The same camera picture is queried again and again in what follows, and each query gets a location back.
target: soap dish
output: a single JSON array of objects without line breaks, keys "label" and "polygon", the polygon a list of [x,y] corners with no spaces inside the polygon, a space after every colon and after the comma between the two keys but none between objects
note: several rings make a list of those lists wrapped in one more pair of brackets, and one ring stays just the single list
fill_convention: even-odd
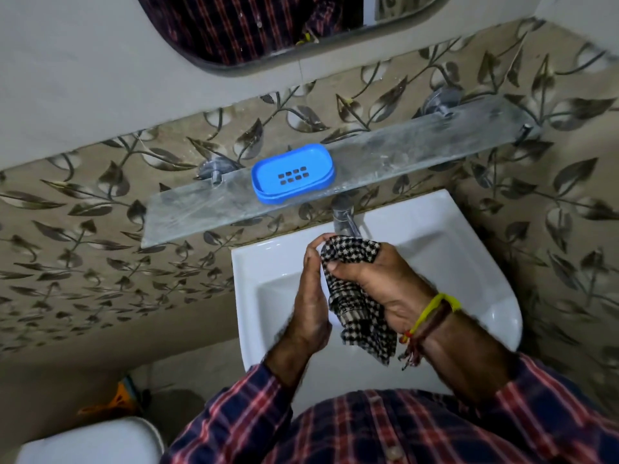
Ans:
[{"label": "soap dish", "polygon": [[318,144],[263,159],[251,169],[251,182],[258,200],[271,205],[324,189],[335,177],[331,155],[327,148]]}]

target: houndstooth cloth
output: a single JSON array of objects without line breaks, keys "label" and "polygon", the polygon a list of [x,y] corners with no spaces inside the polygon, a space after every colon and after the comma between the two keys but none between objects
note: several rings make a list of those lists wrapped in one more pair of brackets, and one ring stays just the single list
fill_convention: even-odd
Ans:
[{"label": "houndstooth cloth", "polygon": [[329,286],[329,309],[344,326],[342,341],[347,345],[359,345],[388,365],[389,359],[396,354],[397,335],[385,321],[383,305],[370,298],[358,284],[340,280],[327,270],[331,260],[374,262],[380,248],[380,243],[360,237],[334,236],[324,244],[321,258]]}]

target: sink basin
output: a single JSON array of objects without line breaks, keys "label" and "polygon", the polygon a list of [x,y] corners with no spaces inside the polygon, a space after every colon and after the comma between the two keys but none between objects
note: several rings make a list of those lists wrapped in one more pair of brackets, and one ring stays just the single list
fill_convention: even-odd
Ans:
[{"label": "sink basin", "polygon": [[[417,272],[439,291],[456,296],[506,347],[518,347],[522,316],[514,292],[446,190],[356,215],[355,221],[363,237],[395,245]],[[333,230],[333,223],[326,223],[232,250],[245,369],[264,358],[292,313],[307,244]],[[323,290],[328,297],[324,283]],[[361,348],[343,345],[342,327],[330,314],[329,344],[309,362],[292,404],[295,414],[360,389],[451,393],[425,360],[402,371],[397,358],[385,367]],[[404,348],[398,344],[396,355]]]}]

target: faucet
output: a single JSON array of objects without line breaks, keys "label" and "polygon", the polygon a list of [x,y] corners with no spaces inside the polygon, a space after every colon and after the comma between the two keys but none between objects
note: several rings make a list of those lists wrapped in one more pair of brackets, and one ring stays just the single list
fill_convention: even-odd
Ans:
[{"label": "faucet", "polygon": [[333,224],[336,228],[336,234],[361,237],[359,227],[352,218],[355,213],[355,204],[350,196],[346,194],[336,195],[331,201],[331,210],[333,210]]}]

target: shirt button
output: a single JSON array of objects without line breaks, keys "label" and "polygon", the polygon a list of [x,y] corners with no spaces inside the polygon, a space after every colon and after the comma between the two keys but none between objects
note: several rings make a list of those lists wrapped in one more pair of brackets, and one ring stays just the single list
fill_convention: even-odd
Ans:
[{"label": "shirt button", "polygon": [[390,461],[397,461],[404,457],[404,451],[399,446],[391,446],[386,449],[385,457]]}]

